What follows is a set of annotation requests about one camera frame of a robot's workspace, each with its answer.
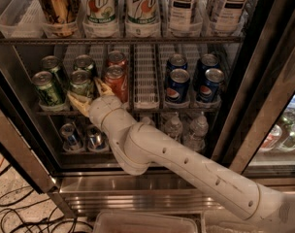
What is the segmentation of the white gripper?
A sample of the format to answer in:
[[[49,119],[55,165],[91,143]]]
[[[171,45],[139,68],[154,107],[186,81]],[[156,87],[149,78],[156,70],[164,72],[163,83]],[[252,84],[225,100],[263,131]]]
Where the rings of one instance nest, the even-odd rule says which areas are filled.
[[[67,92],[70,103],[85,117],[89,117],[91,123],[102,129],[105,119],[112,119],[117,122],[129,114],[122,108],[120,100],[114,96],[112,89],[101,79],[94,78],[99,97],[92,102],[91,98],[78,95],[72,91]]]

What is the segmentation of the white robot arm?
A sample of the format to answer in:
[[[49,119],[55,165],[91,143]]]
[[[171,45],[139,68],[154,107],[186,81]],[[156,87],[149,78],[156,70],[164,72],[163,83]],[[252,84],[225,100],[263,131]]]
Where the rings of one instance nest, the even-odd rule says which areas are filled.
[[[256,183],[175,141],[157,128],[136,121],[109,86],[95,78],[94,100],[67,93],[71,104],[106,134],[120,167],[142,175],[158,163],[191,183],[241,220],[266,233],[295,233],[295,194]]]

